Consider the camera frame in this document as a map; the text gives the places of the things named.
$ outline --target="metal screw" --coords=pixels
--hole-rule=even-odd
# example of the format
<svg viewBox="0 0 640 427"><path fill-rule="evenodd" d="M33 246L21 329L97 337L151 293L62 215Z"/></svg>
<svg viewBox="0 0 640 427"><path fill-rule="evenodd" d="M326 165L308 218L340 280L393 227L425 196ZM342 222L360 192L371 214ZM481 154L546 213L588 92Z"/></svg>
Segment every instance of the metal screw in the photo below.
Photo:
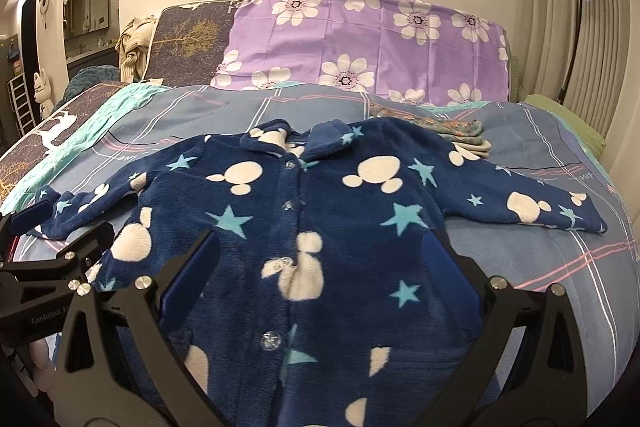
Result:
<svg viewBox="0 0 640 427"><path fill-rule="evenodd" d="M149 288L149 286L151 286L152 282L153 280L148 275L141 275L136 279L135 285L139 290L146 290L147 288Z"/></svg>
<svg viewBox="0 0 640 427"><path fill-rule="evenodd" d="M91 291L91 285L88 282L83 282L81 285L78 286L78 289L76 290L76 293L79 296L84 297L90 291Z"/></svg>
<svg viewBox="0 0 640 427"><path fill-rule="evenodd" d="M561 284L554 283L551 285L551 293L556 297L562 297L566 293L566 290Z"/></svg>
<svg viewBox="0 0 640 427"><path fill-rule="evenodd" d="M499 275L497 275L489 279L489 284L494 290L504 290L505 288L507 288L508 282L504 277L500 277Z"/></svg>

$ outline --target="bed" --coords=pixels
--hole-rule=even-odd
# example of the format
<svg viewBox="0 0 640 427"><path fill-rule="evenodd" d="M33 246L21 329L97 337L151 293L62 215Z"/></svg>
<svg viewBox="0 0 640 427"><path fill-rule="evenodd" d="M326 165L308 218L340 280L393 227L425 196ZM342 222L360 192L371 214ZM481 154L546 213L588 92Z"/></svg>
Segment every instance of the bed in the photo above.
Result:
<svg viewBox="0 0 640 427"><path fill-rule="evenodd" d="M484 137L492 144L491 162L543 183L588 193L609 226L606 234L594 235L486 225L462 218L449 218L446 223L453 247L476 259L486 273L500 274L514 286L529 290L543 290L552 282L566 286L582 336L589 411L593 411L625 370L638 339L638 249L622 200L589 150L550 113L506 101L509 75L504 31L475 18L472 22L479 26L473 33L468 14L415 2L330 0L325 6L308 6L319 12L322 23L295 35L296 12L290 10L286 17L291 2L225 0L165 9L144 81L173 89L156 90L139 107L118 118L108 132L96 136L91 147L67 156L66 168L41 172L41 179L59 192L93 190L125 162L191 136L247 132L273 118L286 119L296 130L334 118L359 121L369 118L374 104L409 117L428 114L441 120L480 120ZM354 22L353 17L367 11L373 13L368 26ZM406 29L413 27L405 22L415 14L428 20L422 27L424 33L420 28ZM304 15L302 19L300 28L309 22ZM287 36L281 40L270 37L274 28L287 24ZM432 38L434 30L437 39ZM413 44L417 55L380 44L392 32L401 35L398 45ZM458 32L462 38L447 40L447 32ZM423 35L427 38L420 44ZM339 44L350 41L361 47L344 59L344 45ZM321 53L313 52L314 43ZM482 49L483 44L488 44L487 50ZM335 67L327 66L328 62ZM373 82L366 75L369 71L374 73ZM394 71L402 72L396 75L402 81L394 78ZM336 89L343 73L349 73L345 79L349 84ZM53 148L44 143L41 132L31 133L12 148L0 160L0 197L6 200L18 181L86 120L104 118L100 106L121 89L129 87L95 86L65 105L65 114L47 120L40 131L65 121L66 128L59 127L60 132L50 136ZM122 227L128 209L123 203L107 216L116 230ZM23 237L17 258L48 259L64 244ZM518 344L514 332L498 367L500 383L508 375Z"/></svg>

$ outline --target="green pillow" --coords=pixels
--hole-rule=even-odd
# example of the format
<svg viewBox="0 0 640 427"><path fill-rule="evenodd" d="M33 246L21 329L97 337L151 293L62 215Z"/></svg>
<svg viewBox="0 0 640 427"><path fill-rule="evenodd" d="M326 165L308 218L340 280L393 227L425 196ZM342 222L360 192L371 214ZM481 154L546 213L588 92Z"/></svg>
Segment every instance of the green pillow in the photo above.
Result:
<svg viewBox="0 0 640 427"><path fill-rule="evenodd" d="M525 98L524 103L528 103L539 109L549 111L558 116L573 131L587 147L591 153L599 158L604 151L606 142L604 138L593 127L587 124L579 116L569 111L564 105L543 96L542 94L530 94Z"/></svg>

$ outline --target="teal star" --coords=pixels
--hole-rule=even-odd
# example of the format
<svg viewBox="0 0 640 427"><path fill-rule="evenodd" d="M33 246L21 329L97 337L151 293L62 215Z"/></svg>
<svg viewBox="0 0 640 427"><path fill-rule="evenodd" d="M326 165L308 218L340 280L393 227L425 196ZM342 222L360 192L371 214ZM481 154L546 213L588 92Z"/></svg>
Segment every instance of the teal star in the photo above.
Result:
<svg viewBox="0 0 640 427"><path fill-rule="evenodd" d="M216 216L216 214L210 214L209 212L205 212L207 216L214 217L218 220L218 224L216 225L219 229L230 230L231 232L239 235L243 239L246 239L244 236L244 232L242 231L242 225L246 223L249 219L252 219L253 216L235 216L234 211L231 208L231 205L228 204L225 208L224 214L222 216Z"/></svg>
<svg viewBox="0 0 640 427"><path fill-rule="evenodd" d="M300 163L300 166L302 167L302 170L306 172L306 170L308 168L313 167L314 165L318 165L320 162L318 160L312 161L312 162L305 162L304 160L301 160L300 158L298 158L298 162Z"/></svg>
<svg viewBox="0 0 640 427"><path fill-rule="evenodd" d="M191 160L195 160L197 159L197 156L189 156L188 158L184 157L184 154L180 154L180 157L173 163L169 163L169 165L167 165L167 167L171 167L172 171L175 171L175 169L190 169L191 166L189 165L189 162Z"/></svg>
<svg viewBox="0 0 640 427"><path fill-rule="evenodd" d="M575 227L575 220L576 219L582 219L580 216L576 216L574 214L573 209L571 208L565 208L564 206L562 206L561 204L558 205L560 208L562 208L562 211L560 212L561 216L566 216L569 219L571 219L571 228Z"/></svg>
<svg viewBox="0 0 640 427"><path fill-rule="evenodd" d="M115 279L111 279L107 284L102 284L101 282L98 282L98 287L103 292L110 292L111 290L113 290L113 285L115 283L116 283Z"/></svg>
<svg viewBox="0 0 640 427"><path fill-rule="evenodd" d="M396 225L398 235L402 235L404 229L406 229L409 223L415 223L421 227L428 229L424 221L418 216L418 212L422 210L419 204L410 204L404 206L403 204L394 203L394 217L387 219L384 223L380 223L382 227L388 227L388 225Z"/></svg>
<svg viewBox="0 0 640 427"><path fill-rule="evenodd" d="M433 179L433 174L431 174L434 168L433 165L423 165L422 163L420 163L420 160L418 160L418 158L414 158L414 161L415 163L413 165L409 165L409 168L411 170L417 171L418 174L420 174L422 185L426 187L427 180L429 180L431 182L431 185L433 185L434 187L438 187L436 185L436 180Z"/></svg>
<svg viewBox="0 0 640 427"><path fill-rule="evenodd" d="M501 165L496 165L495 166L495 170L497 171L505 171L508 175L511 176L511 171L509 169L505 169L504 167L502 167Z"/></svg>
<svg viewBox="0 0 640 427"><path fill-rule="evenodd" d="M69 203L68 200L56 203L56 215L61 214L68 206L71 206L71 203Z"/></svg>
<svg viewBox="0 0 640 427"><path fill-rule="evenodd" d="M402 308L407 301L420 302L415 296L415 291L420 287L419 284L414 284L413 286L407 286L404 281L400 281L400 286L398 291L389 295L389 297L398 298L398 308Z"/></svg>
<svg viewBox="0 0 640 427"><path fill-rule="evenodd" d="M481 199L482 199L482 196L478 197L471 194L471 197L467 201L471 201L474 204L474 206L478 206L479 204L484 204L482 203L482 201L480 201Z"/></svg>
<svg viewBox="0 0 640 427"><path fill-rule="evenodd" d="M298 325L294 324L289 331L289 349L287 349L287 354L282 361L282 367L280 368L280 381L282 385L284 385L287 381L287 373L289 372L289 365L293 365L295 363L317 363L318 361L308 355L303 353L302 351L297 351L295 349L291 349L291 345L293 344L293 338L296 336L296 331L298 330Z"/></svg>

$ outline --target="button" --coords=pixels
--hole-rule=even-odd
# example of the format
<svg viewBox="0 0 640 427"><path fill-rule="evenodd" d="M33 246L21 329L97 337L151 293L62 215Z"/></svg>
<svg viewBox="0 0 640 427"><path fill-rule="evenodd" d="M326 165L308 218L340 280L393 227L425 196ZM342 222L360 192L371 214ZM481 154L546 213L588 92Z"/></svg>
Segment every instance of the button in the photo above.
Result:
<svg viewBox="0 0 640 427"><path fill-rule="evenodd" d="M262 334L262 338L260 339L260 346L265 351L275 351L280 347L282 343L282 339L276 331L267 331Z"/></svg>

